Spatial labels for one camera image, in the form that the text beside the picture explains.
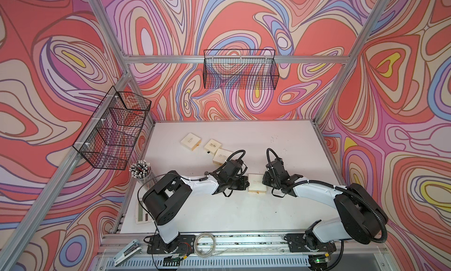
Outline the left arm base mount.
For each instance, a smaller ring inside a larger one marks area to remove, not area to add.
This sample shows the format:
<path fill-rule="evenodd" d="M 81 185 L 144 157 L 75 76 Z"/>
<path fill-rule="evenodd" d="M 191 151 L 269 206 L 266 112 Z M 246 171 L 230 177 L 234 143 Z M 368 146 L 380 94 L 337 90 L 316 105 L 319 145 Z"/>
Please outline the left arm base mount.
<path fill-rule="evenodd" d="M 143 239 L 148 245 L 147 253 L 156 255 L 168 255 L 169 260 L 181 261 L 194 253 L 195 235 L 178 235 L 169 244 L 166 244 L 159 234 L 147 236 Z"/>

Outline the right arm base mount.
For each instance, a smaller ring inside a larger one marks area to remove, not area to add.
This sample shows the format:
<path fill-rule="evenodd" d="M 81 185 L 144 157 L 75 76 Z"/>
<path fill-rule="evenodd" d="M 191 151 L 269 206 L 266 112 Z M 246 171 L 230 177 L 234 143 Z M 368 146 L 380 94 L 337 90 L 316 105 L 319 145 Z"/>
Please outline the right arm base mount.
<path fill-rule="evenodd" d="M 283 239 L 291 253 L 307 253 L 309 261 L 315 264 L 328 263 L 337 251 L 334 242 L 323 243 L 310 233 L 288 233 Z"/>

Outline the cream drawer jewelry box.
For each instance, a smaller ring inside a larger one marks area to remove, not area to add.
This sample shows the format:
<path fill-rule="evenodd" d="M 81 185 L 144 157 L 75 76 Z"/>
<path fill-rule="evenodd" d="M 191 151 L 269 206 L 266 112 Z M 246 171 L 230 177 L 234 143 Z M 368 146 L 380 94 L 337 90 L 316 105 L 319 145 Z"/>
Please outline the cream drawer jewelry box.
<path fill-rule="evenodd" d="M 267 186 L 263 184 L 263 177 L 262 174 L 249 174 L 249 193 L 265 194 L 267 192 Z"/>

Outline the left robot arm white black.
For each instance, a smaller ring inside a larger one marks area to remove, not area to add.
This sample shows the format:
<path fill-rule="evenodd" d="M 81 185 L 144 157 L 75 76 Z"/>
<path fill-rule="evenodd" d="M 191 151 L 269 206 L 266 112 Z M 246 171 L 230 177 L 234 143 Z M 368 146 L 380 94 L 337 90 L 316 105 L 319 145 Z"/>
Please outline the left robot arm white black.
<path fill-rule="evenodd" d="M 166 246 L 180 240 L 180 232 L 173 223 L 189 197 L 195 195 L 223 194 L 226 198 L 233 192 L 245 191 L 249 178 L 243 158 L 245 150 L 238 150 L 227 157 L 225 163 L 202 177 L 184 177 L 176 171 L 164 174 L 142 197 L 142 208 L 154 221 L 158 239 Z"/>

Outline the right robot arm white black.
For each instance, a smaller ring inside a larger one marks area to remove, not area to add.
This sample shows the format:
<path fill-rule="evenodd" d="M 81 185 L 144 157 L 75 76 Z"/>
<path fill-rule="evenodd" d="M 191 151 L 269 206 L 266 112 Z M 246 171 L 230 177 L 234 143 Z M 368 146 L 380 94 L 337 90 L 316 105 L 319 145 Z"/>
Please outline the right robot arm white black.
<path fill-rule="evenodd" d="M 383 244 L 388 239 L 388 217 L 366 189 L 357 183 L 349 186 L 333 185 L 324 181 L 290 175 L 284 168 L 283 159 L 276 152 L 266 150 L 268 164 L 263 184 L 284 198 L 306 198 L 327 205 L 338 212 L 338 217 L 328 221 L 317 220 L 305 230 L 301 243 L 317 251 L 336 240 L 354 240 L 360 244 L 371 242 Z"/>

